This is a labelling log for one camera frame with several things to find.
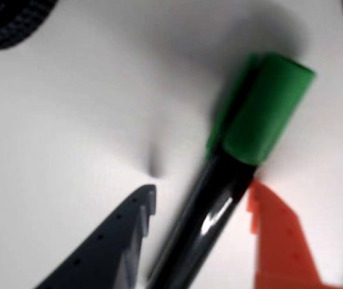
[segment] plastic part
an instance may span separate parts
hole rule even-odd
[[[258,234],[255,289],[343,289],[322,284],[295,212],[257,181],[248,211]]]
[[[132,289],[156,188],[133,192],[37,289]]]
[[[314,76],[279,54],[263,57],[244,103],[225,132],[224,150],[243,163],[261,164]]]

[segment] white surface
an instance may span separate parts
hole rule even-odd
[[[260,175],[298,212],[323,280],[343,285],[341,2],[61,0],[37,34],[0,52],[0,288],[37,285],[154,182],[143,288],[199,171],[224,76],[265,49],[318,79]],[[147,174],[154,144],[159,179]],[[252,287],[249,224],[243,200],[192,288]]]

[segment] marker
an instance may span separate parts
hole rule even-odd
[[[278,54],[248,59],[214,124],[204,170],[147,289],[191,285],[314,76]]]

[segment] dark gray plastic piece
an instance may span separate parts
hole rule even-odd
[[[132,289],[142,238],[155,214],[156,187],[144,185],[36,289]]]

